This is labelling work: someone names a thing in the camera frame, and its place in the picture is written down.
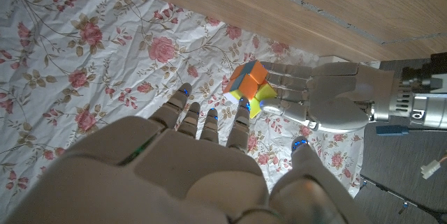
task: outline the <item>cable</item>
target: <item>cable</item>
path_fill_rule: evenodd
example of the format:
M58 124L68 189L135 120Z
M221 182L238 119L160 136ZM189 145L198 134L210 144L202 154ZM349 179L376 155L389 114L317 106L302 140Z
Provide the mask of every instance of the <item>cable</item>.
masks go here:
M387 188L386 186L381 185L381 184L371 180L368 177L365 177L364 175L360 175L360 178L362 178L365 181L368 181L369 183L375 185L380 190L385 191L387 193L390 193L390 194L394 195L395 197L398 197L399 199L404 200L408 204L412 204L413 206L415 206L415 207L419 208L420 210L424 211L425 213L433 216L438 221L438 223L440 223L440 224L447 223L446 222L446 220L447 220L447 212L446 211L435 211L435 210L433 210L433 209L431 209L429 207L426 207L426 206L424 206L422 204L419 204L419 203L417 203L417 202L415 202L413 200L410 200L409 198L407 198L407 197L405 197L403 195L400 195L399 193L396 193L395 191L392 191L391 189Z
M423 165L420 167L421 173L423 174L424 179L428 179L431 177L439 168L441 168L441 163L447 159L447 152L442 156L441 160L432 160L430 164Z
M424 132L447 132L447 129L433 129L433 128L408 128L409 131L424 131Z

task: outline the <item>robotic arm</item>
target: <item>robotic arm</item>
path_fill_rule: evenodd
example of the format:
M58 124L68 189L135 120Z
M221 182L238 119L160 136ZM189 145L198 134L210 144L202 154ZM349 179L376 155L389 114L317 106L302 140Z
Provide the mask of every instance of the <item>robotic arm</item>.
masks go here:
M369 223L301 137L293 169L269 194L245 154L246 98L225 147L216 110L196 140L197 103L174 130L190 93L184 84L149 119L120 119L72 146L6 223Z
M421 69L393 71L357 63L330 63L316 68L261 62L278 97L261 109L297 121L312 130L347 133L390 116L411 123L447 128L447 53L433 54Z

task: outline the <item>bed sheet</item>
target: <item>bed sheet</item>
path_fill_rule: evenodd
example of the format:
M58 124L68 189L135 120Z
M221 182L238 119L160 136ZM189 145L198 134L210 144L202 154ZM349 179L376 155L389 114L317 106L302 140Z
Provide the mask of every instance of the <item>bed sheet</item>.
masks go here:
M201 104L199 127L204 112L218 109L225 144L236 105L222 91L236 66L254 59L318 61L160 0L3 0L0 34L1 213L9 213L73 143L119 118L148 117L183 82L193 86L185 109ZM363 131L313 133L261 113L251 120L249 155L269 189L291 169L290 143L299 135L354 196Z

